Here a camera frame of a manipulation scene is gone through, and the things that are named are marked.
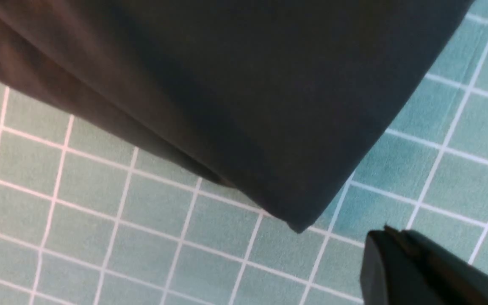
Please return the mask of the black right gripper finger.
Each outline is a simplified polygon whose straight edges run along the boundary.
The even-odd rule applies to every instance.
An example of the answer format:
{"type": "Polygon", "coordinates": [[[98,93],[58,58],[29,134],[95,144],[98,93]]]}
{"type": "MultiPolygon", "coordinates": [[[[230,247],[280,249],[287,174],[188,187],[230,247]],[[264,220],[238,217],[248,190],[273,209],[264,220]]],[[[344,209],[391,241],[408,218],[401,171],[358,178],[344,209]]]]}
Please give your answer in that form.
{"type": "Polygon", "coordinates": [[[366,305],[488,305],[488,275],[416,230],[366,235],[360,287],[366,305]]]}

